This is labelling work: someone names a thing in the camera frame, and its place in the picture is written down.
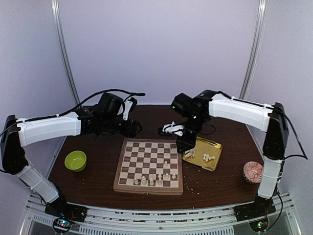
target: white wall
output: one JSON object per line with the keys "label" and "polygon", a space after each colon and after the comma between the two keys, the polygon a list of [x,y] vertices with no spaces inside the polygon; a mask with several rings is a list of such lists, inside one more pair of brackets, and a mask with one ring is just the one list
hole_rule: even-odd
{"label": "white wall", "polygon": [[[313,234],[313,1],[270,0],[249,100],[281,102],[309,160],[291,158],[280,188],[291,193],[303,228]],[[253,130],[262,146],[264,134]],[[300,153],[292,130],[286,154]]]}
{"label": "white wall", "polygon": [[238,96],[258,0],[60,0],[80,99],[108,88],[169,104],[204,89]]}
{"label": "white wall", "polygon": [[[31,118],[74,105],[50,0],[1,1],[0,42],[0,130],[10,114]],[[55,139],[26,148],[28,158],[43,174],[59,142]],[[16,177],[3,173],[0,192],[0,234],[17,234],[30,192]]]}

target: robotic arm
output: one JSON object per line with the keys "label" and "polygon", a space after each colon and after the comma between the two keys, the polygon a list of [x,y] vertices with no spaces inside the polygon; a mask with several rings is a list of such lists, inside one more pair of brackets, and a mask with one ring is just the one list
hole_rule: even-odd
{"label": "robotic arm", "polygon": [[172,109],[187,118],[181,124],[167,124],[159,129],[160,135],[178,135],[178,152],[192,149],[196,144],[197,133],[211,117],[227,118],[251,125],[266,132],[263,146],[264,170],[255,202],[244,208],[235,208],[238,220],[249,219],[249,214],[263,215],[264,208],[272,204],[272,196],[280,180],[288,140],[288,127],[284,116],[284,107],[252,103],[235,99],[223,92],[203,91],[194,98],[184,93],[177,95],[171,105]]}
{"label": "robotic arm", "polygon": [[1,139],[1,157],[3,169],[16,175],[31,190],[35,191],[47,203],[46,213],[62,218],[74,218],[84,221],[86,208],[68,204],[61,190],[43,177],[25,158],[23,147],[32,143],[63,136],[77,136],[95,133],[111,135],[119,133],[126,137],[135,137],[141,130],[140,123],[128,118],[137,100],[122,98],[104,93],[99,103],[91,108],[79,108],[66,115],[16,119],[7,118]]}

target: table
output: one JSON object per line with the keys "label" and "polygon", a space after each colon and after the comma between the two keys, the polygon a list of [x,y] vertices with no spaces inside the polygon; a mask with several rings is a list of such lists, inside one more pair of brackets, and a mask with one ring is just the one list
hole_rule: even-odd
{"label": "table", "polygon": [[[184,119],[170,106],[137,106],[130,118],[139,120],[143,131],[139,139],[164,139],[157,129],[173,120]],[[258,185],[251,186],[243,179],[243,167],[248,161],[262,163],[253,139],[245,125],[213,118],[216,132],[204,137],[223,145],[219,165],[214,172],[183,162],[183,195],[145,195],[113,191],[113,182],[124,136],[95,135],[67,137],[55,162],[49,180],[59,186],[69,202],[89,206],[137,210],[173,210],[205,208],[253,201]],[[209,126],[204,132],[210,132]],[[66,169],[68,153],[82,150],[87,155],[87,167],[79,173]]]}

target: bowl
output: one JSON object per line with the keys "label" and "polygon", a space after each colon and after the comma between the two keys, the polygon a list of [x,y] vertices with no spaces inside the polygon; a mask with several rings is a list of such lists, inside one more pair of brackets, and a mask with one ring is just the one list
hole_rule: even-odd
{"label": "bowl", "polygon": [[67,155],[64,164],[67,169],[79,172],[85,169],[87,165],[87,157],[83,151],[73,151]]}
{"label": "bowl", "polygon": [[262,179],[263,166],[257,162],[247,162],[244,166],[244,179],[251,185],[259,184]]}

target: chessboard border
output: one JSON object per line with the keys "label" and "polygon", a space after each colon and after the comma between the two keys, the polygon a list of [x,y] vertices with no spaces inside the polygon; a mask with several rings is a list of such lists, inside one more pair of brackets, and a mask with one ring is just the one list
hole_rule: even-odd
{"label": "chessboard border", "polygon": [[177,153],[178,156],[178,180],[179,186],[178,188],[156,188],[156,187],[133,187],[127,185],[119,185],[118,180],[121,173],[121,168],[124,160],[124,153],[126,150],[126,145],[128,141],[132,142],[151,142],[151,143],[176,143],[176,140],[164,140],[164,139],[134,139],[134,138],[125,138],[123,140],[123,145],[121,149],[121,153],[118,159],[118,165],[116,168],[115,180],[113,185],[113,190],[117,192],[129,192],[129,193],[149,193],[155,195],[182,195],[183,193],[183,177],[182,177],[182,159],[181,154]]}

